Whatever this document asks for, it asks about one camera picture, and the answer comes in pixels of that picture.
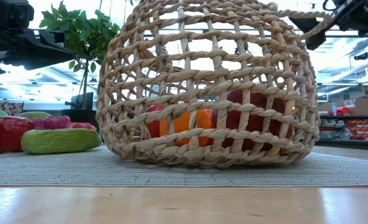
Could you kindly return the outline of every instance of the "plant stem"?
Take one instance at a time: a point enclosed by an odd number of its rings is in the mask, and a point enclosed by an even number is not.
[[[83,88],[83,110],[85,110],[87,106],[87,97],[85,96],[87,94],[87,78],[88,78],[88,66],[90,64],[89,59],[85,60],[85,69],[84,69],[84,88]]]

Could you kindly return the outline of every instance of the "black cable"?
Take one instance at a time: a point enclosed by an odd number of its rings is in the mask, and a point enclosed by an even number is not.
[[[326,8],[326,5],[327,5],[328,1],[329,1],[329,0],[325,0],[325,1],[323,2],[323,4],[322,4],[322,9],[323,9],[323,10],[325,10],[325,11],[334,11],[336,8],[334,8],[334,9],[327,9],[327,8]]]

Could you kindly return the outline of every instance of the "potted plant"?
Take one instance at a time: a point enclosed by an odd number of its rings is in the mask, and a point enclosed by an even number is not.
[[[87,14],[82,10],[68,11],[61,2],[56,9],[51,5],[51,12],[42,12],[44,18],[40,27],[46,27],[47,31],[61,30],[65,33],[65,46],[74,51],[76,59],[69,63],[69,69],[74,72],[84,69],[83,80],[80,85],[80,91],[83,89],[83,95],[87,93],[88,73],[93,73],[96,69],[96,63],[101,65],[106,54],[106,49],[112,38],[118,33],[119,26],[111,22],[110,17],[104,15],[99,10],[95,11],[96,19],[87,19]],[[79,108],[78,102],[75,103],[77,110],[64,110],[64,115],[70,116],[75,122],[95,122],[95,111],[85,110],[86,97],[82,99],[82,105]]]

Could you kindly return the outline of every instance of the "wooden table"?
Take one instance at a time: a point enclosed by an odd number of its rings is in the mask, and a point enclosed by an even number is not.
[[[0,188],[0,224],[368,224],[368,188]]]

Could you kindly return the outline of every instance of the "cardboard box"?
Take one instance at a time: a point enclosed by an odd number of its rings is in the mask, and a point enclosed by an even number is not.
[[[368,96],[358,97],[355,100],[346,100],[344,105],[350,109],[353,116],[368,116]]]

